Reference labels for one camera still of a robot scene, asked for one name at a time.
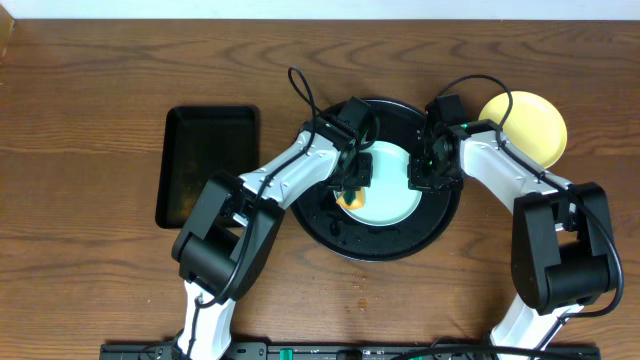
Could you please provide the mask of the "green and yellow sponge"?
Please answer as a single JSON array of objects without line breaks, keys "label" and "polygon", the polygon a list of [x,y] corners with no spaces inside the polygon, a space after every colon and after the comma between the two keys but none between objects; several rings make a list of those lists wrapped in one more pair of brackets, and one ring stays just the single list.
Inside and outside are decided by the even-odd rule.
[{"label": "green and yellow sponge", "polygon": [[336,203],[346,210],[361,209],[365,205],[365,190],[359,188],[357,190],[345,190],[339,193]]}]

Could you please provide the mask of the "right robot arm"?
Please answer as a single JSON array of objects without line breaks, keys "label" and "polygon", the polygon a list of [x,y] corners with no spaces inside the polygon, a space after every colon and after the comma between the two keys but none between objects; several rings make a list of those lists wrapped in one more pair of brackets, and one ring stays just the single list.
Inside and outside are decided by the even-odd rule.
[{"label": "right robot arm", "polygon": [[491,331],[484,358],[543,359],[569,320],[617,307],[624,275],[599,185],[576,185],[545,170],[499,124],[470,121],[456,95],[427,105],[422,135],[423,149],[409,160],[410,188],[459,194],[473,178],[512,215],[516,297]]}]

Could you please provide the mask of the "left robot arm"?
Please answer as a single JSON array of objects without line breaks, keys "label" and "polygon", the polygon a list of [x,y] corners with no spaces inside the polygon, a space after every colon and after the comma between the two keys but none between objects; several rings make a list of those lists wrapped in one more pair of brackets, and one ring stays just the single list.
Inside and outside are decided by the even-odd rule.
[{"label": "left robot arm", "polygon": [[374,116],[314,117],[263,167],[207,181],[171,252],[188,300],[179,358],[222,357],[231,344],[236,302],[262,272],[286,210],[319,183],[366,186],[360,163],[370,161],[366,150],[379,133]]}]

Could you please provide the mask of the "yellow plate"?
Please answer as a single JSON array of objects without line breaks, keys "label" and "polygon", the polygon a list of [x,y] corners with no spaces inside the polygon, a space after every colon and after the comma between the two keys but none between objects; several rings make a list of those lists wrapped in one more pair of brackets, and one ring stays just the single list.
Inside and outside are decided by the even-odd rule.
[{"label": "yellow plate", "polygon": [[548,169],[566,149],[565,121],[552,103],[537,94],[513,91],[511,95],[513,105],[503,131],[520,151]]}]

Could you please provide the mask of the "light blue plate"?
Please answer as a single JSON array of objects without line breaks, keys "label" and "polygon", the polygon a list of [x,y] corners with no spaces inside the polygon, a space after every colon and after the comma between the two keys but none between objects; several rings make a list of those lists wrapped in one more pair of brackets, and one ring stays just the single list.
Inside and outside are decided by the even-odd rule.
[{"label": "light blue plate", "polygon": [[376,141],[365,153],[372,155],[372,179],[363,188],[364,204],[339,207],[354,220],[370,226],[390,226],[405,220],[418,207],[422,193],[408,187],[409,153],[398,145]]}]

